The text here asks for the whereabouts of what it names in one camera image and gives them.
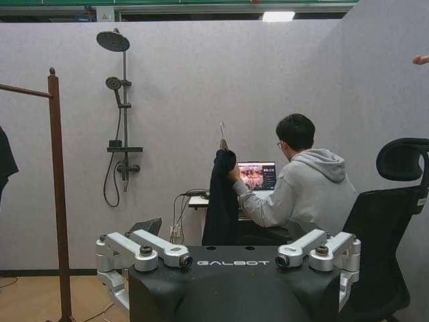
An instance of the laptop screen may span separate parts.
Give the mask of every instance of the laptop screen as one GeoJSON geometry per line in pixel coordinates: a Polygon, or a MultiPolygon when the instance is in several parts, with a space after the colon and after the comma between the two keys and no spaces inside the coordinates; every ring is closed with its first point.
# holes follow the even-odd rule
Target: laptop screen
{"type": "Polygon", "coordinates": [[[250,190],[274,190],[274,162],[238,162],[241,180],[250,190]]]}

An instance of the green wall trim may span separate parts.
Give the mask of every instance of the green wall trim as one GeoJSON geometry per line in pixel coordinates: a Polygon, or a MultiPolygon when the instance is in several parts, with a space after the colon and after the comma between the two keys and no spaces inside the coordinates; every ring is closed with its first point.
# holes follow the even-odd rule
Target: green wall trim
{"type": "MultiPolygon", "coordinates": [[[[49,5],[171,5],[171,4],[243,4],[251,0],[0,0],[1,6],[49,6],[49,5]]],[[[256,3],[357,3],[359,0],[332,1],[332,0],[255,0],[256,3]]]]}

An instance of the wooden clothes rack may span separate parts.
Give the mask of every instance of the wooden clothes rack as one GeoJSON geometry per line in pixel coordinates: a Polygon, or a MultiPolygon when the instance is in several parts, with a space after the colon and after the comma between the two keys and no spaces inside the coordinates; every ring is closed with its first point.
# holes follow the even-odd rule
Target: wooden clothes rack
{"type": "Polygon", "coordinates": [[[72,303],[70,296],[70,267],[68,263],[66,194],[64,190],[64,163],[62,157],[60,87],[58,77],[55,75],[55,69],[51,68],[49,71],[48,93],[2,84],[0,84],[0,89],[49,99],[52,166],[54,171],[56,235],[58,242],[58,261],[60,265],[61,319],[59,322],[75,322],[72,316],[72,303]]]}

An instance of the shower head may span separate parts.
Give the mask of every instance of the shower head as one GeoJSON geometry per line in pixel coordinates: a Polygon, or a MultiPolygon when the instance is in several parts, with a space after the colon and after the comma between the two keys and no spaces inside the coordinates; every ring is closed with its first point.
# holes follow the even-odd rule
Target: shower head
{"type": "Polygon", "coordinates": [[[122,105],[121,98],[119,97],[119,89],[122,87],[121,81],[117,77],[109,77],[106,80],[106,85],[109,87],[112,91],[115,92],[115,98],[116,103],[118,104],[118,107],[122,105]]]}
{"type": "Polygon", "coordinates": [[[99,45],[112,52],[124,52],[129,48],[129,41],[119,33],[118,29],[112,32],[100,32],[97,35],[99,45]]]}
{"type": "Polygon", "coordinates": [[[117,91],[122,87],[122,83],[117,77],[109,77],[106,80],[106,86],[114,91],[117,91]]]}

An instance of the wooden floor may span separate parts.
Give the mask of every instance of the wooden floor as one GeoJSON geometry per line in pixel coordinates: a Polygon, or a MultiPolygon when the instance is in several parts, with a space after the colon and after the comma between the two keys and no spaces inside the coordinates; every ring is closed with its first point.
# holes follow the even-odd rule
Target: wooden floor
{"type": "MultiPolygon", "coordinates": [[[[0,286],[12,282],[0,280],[0,286]]],[[[96,276],[72,276],[72,310],[76,322],[82,322],[100,313],[110,303],[107,289],[96,276]]],[[[58,321],[61,317],[60,282],[58,277],[20,277],[14,285],[1,289],[1,322],[58,321]]],[[[128,315],[112,307],[105,313],[111,322],[129,322],[128,315]]],[[[91,322],[103,322],[97,317],[91,322]]]]}

